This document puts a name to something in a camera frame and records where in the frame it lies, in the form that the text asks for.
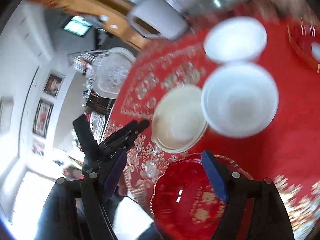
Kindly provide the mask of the large red glass plate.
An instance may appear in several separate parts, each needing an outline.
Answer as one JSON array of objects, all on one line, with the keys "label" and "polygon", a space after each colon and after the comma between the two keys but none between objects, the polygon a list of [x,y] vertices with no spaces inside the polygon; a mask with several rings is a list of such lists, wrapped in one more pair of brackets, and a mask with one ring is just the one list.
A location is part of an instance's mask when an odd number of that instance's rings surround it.
[{"label": "large red glass plate", "polygon": [[225,209],[193,153],[168,166],[153,188],[150,210],[163,239],[211,239]]}]

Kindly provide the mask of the cream plastic lid plate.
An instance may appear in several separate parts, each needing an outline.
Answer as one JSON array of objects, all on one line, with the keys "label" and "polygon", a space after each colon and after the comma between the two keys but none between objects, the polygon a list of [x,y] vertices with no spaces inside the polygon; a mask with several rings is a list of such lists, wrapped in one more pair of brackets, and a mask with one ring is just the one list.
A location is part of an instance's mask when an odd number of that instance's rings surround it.
[{"label": "cream plastic lid plate", "polygon": [[151,122],[151,141],[161,150],[181,153],[202,138],[208,124],[200,105],[201,94],[196,85],[185,84],[161,98]]}]

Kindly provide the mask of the white foam bowl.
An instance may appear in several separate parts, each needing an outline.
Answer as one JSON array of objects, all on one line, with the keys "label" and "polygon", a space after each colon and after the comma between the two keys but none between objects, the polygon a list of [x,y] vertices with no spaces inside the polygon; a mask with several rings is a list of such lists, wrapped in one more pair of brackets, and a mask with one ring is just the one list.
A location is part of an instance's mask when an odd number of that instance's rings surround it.
[{"label": "white foam bowl", "polygon": [[239,16],[224,20],[206,35],[203,48],[216,63],[253,61],[267,45],[267,32],[255,18]]},{"label": "white foam bowl", "polygon": [[253,62],[228,63],[204,82],[201,109],[208,125],[229,138],[263,131],[274,119],[279,92],[273,76]]}]

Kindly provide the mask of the small red glass dish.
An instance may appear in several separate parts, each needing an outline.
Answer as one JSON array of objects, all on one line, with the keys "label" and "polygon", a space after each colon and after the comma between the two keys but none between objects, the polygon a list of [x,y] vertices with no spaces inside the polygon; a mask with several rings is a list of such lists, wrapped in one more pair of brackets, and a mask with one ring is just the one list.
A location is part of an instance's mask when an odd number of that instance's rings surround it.
[{"label": "small red glass dish", "polygon": [[319,25],[292,21],[287,29],[293,51],[319,74]]}]

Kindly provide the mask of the red floral tablecloth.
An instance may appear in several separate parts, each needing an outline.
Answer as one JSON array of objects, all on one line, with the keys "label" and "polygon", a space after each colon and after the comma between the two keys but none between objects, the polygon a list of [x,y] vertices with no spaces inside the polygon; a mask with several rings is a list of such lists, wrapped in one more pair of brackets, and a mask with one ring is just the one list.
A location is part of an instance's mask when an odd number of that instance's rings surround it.
[{"label": "red floral tablecloth", "polygon": [[319,221],[319,66],[310,47],[319,20],[311,12],[279,18],[254,4],[192,23],[178,41],[149,43],[116,99],[106,135],[150,121],[128,153],[129,191],[171,237],[205,239],[222,214],[216,195],[200,188],[174,218],[159,186],[199,185],[178,167],[210,150],[249,178],[270,177],[295,239],[306,239]]}]

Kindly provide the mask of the white electric kettle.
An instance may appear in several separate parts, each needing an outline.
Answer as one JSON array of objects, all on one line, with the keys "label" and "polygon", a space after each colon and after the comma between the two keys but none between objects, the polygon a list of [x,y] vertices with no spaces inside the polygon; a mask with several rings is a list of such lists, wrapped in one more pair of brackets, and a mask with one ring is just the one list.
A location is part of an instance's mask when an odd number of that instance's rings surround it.
[{"label": "white electric kettle", "polygon": [[[147,39],[175,40],[189,29],[185,18],[165,0],[139,0],[128,12],[126,19],[137,33]],[[148,32],[137,20],[148,24],[157,33]]]}]

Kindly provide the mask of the framed wall picture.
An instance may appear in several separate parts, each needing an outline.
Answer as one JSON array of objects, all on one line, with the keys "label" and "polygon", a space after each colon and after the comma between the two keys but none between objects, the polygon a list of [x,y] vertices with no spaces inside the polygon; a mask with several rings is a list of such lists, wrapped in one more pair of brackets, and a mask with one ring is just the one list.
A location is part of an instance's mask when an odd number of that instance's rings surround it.
[{"label": "framed wall picture", "polygon": [[53,103],[40,98],[33,122],[33,133],[35,135],[46,139],[53,107]]}]

